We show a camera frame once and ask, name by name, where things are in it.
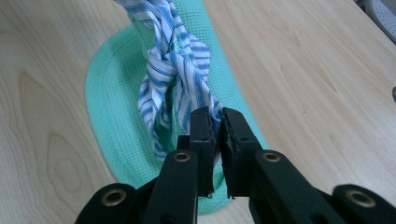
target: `green towel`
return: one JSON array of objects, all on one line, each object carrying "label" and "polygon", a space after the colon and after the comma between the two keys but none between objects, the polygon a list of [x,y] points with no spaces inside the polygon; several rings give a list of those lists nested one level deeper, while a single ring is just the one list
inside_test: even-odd
[{"label": "green towel", "polygon": [[[209,88],[224,106],[245,115],[262,147],[267,148],[238,90],[204,4],[200,0],[179,0],[175,5],[189,32],[210,47]],[[145,45],[149,44],[146,37],[151,31],[145,29],[144,26],[133,25],[108,39],[93,57],[86,79],[88,113],[106,162],[119,182],[135,188],[156,177],[163,164],[152,153],[149,133],[137,109],[147,62],[142,52],[150,48]],[[174,130],[172,133],[159,130],[159,137],[165,139],[163,146],[169,151],[175,150],[180,132],[180,129]],[[199,198],[199,215],[216,212],[230,201],[221,161],[215,167],[213,180],[215,193],[212,199]]]}]

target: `striped cloth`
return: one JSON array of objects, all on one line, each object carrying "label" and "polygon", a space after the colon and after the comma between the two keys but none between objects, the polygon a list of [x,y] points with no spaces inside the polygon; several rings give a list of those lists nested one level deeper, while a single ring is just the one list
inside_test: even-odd
[{"label": "striped cloth", "polygon": [[[151,136],[155,156],[160,160],[166,156],[157,135],[157,122],[171,130],[172,110],[176,110],[183,132],[189,134],[191,111],[208,106],[217,133],[222,104],[206,84],[209,48],[187,32],[171,0],[116,2],[155,31],[155,45],[148,50],[147,73],[138,97],[138,108]],[[172,88],[176,88],[175,101],[170,99]]]}]

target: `wood grain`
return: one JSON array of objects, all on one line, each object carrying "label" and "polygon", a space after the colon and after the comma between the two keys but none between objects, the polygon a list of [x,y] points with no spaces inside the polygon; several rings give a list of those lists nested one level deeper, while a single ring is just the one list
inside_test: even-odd
[{"label": "wood grain", "polygon": [[[396,47],[353,1],[208,1],[270,147],[326,192],[396,205]],[[0,3],[0,223],[73,223],[116,180],[86,112],[93,54],[129,25],[108,0]],[[246,199],[201,223],[249,223]]]}]

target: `table surface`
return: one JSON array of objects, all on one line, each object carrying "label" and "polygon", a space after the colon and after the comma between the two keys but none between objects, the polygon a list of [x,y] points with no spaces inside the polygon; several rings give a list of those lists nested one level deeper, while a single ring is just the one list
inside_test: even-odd
[{"label": "table surface", "polygon": [[[396,47],[353,0],[205,0],[271,147],[311,184],[396,205]],[[84,98],[93,54],[130,25],[110,0],[0,3],[0,222],[73,223],[115,182]],[[237,199],[202,223],[251,222]]]}]

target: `white and blue stripes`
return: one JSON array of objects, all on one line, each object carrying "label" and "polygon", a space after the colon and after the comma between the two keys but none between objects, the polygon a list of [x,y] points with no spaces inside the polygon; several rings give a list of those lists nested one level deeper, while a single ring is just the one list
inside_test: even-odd
[{"label": "white and blue stripes", "polygon": [[[171,0],[116,0],[137,20],[155,31],[155,45],[148,51],[147,73],[140,86],[138,108],[152,138],[154,154],[164,160],[166,153],[157,135],[156,122],[172,129],[172,110],[184,133],[190,132],[190,115],[208,106],[218,129],[222,104],[207,87],[209,48],[188,33]],[[176,83],[176,99],[167,92]]]}]

